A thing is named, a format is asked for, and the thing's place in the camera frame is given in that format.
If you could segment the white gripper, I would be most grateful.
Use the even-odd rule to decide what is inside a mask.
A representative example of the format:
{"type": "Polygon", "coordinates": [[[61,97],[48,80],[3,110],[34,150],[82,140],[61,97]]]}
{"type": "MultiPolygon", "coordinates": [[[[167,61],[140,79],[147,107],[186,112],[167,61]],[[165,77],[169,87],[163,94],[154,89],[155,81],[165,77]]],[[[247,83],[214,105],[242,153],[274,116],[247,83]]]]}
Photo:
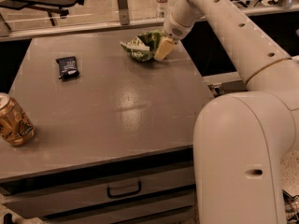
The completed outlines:
{"type": "Polygon", "coordinates": [[[200,19],[200,11],[192,4],[175,5],[164,20],[163,38],[155,52],[154,59],[162,61],[176,47],[176,41],[182,40],[200,19]]]}

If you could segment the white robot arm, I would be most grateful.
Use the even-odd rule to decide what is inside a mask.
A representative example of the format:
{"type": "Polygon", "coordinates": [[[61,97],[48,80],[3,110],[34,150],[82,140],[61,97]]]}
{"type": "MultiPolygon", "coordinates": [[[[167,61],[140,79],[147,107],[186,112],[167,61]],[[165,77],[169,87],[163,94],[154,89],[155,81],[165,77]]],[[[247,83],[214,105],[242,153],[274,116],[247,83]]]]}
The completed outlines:
{"type": "Polygon", "coordinates": [[[211,100],[195,123],[200,224],[287,224],[280,160],[298,147],[299,65],[230,0],[178,0],[164,32],[180,40],[201,17],[247,89],[211,100]]]}

